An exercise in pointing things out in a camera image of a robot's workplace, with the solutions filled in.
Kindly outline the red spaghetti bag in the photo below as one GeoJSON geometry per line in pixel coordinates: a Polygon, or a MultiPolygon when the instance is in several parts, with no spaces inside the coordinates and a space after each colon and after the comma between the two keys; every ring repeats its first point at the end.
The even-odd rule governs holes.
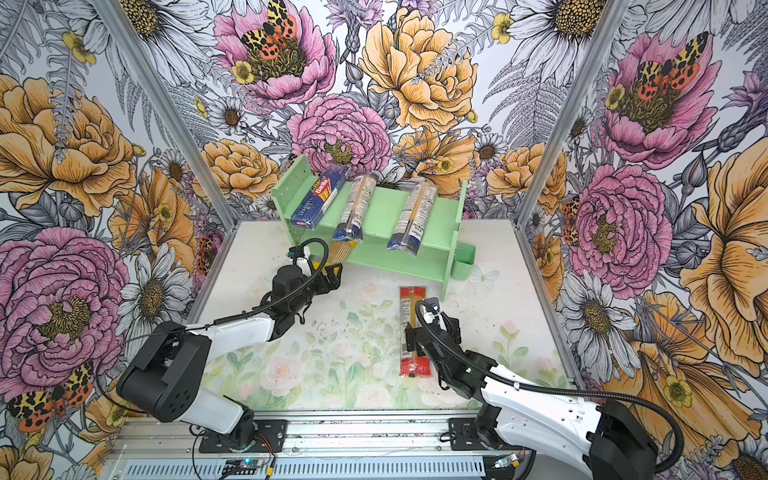
{"type": "Polygon", "coordinates": [[[425,299],[424,287],[401,287],[399,289],[399,318],[401,332],[400,376],[409,378],[429,377],[430,362],[418,353],[415,341],[419,322],[416,317],[416,302],[425,299]]]}

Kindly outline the blue Barilla spaghetti box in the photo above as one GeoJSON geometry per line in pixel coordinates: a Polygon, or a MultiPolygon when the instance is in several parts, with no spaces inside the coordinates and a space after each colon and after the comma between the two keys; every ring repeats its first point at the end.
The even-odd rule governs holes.
{"type": "Polygon", "coordinates": [[[349,175],[348,165],[330,165],[309,189],[290,218],[293,226],[314,229],[344,186],[349,175]]]}

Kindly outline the clear labelled spaghetti bag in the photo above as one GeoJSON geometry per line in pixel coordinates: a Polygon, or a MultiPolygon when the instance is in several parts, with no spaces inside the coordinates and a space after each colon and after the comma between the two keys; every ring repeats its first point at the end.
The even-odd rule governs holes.
{"type": "Polygon", "coordinates": [[[405,251],[414,256],[418,254],[437,196],[438,187],[429,182],[416,186],[410,192],[387,243],[388,250],[405,251]]]}

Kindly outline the yellow spaghetti bag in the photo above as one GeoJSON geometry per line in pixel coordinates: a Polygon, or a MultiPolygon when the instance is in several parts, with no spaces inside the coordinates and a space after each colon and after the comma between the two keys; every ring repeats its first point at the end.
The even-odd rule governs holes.
{"type": "Polygon", "coordinates": [[[329,256],[327,264],[345,264],[348,258],[351,256],[356,245],[356,241],[332,241],[329,245],[329,256]]]}

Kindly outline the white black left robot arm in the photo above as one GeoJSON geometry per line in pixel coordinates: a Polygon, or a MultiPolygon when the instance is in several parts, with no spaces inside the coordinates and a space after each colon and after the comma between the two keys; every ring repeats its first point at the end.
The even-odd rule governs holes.
{"type": "Polygon", "coordinates": [[[203,326],[168,321],[148,336],[118,381],[117,393],[155,419],[179,420],[217,435],[222,446],[244,451],[256,441],[248,407],[201,386],[209,361],[245,346],[281,338],[303,316],[317,295],[340,287],[343,265],[322,270],[284,265],[272,290],[250,312],[203,326]]]}

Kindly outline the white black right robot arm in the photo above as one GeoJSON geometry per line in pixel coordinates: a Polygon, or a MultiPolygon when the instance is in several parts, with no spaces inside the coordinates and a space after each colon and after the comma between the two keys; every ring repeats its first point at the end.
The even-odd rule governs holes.
{"type": "Polygon", "coordinates": [[[474,429],[484,447],[523,447],[593,479],[654,478],[658,449],[626,403],[573,390],[544,393],[492,358],[462,349],[457,320],[434,298],[417,301],[414,315],[409,339],[440,387],[479,402],[474,429]]]}

